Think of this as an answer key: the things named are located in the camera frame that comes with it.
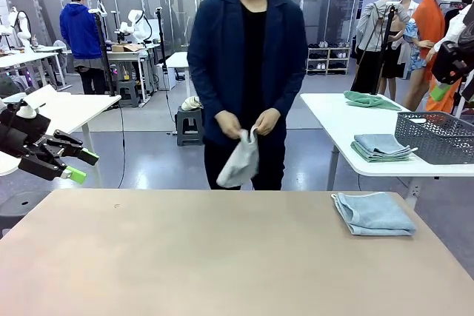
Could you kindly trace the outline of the person's left hand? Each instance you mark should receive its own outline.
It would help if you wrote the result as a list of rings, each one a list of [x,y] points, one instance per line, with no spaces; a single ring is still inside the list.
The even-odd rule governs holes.
[[[263,111],[254,124],[255,131],[258,135],[268,135],[274,129],[280,117],[280,112],[275,108]]]

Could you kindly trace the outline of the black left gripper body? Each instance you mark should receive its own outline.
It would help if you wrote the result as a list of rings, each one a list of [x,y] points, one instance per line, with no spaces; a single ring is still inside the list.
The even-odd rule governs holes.
[[[36,155],[40,161],[53,163],[51,154],[42,149],[41,141],[49,123],[26,124],[24,131],[1,123],[1,151],[15,158]]]

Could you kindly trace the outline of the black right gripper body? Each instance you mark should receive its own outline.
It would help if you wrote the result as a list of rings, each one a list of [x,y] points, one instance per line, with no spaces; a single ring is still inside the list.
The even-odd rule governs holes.
[[[432,73],[440,84],[454,84],[469,72],[469,47],[454,41],[441,44]]]

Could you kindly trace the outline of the person's right hand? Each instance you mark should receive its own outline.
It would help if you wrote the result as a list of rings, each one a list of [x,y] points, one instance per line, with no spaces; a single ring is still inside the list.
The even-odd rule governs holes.
[[[215,120],[221,128],[221,131],[231,139],[240,139],[241,125],[237,117],[226,110],[222,110],[215,115]]]

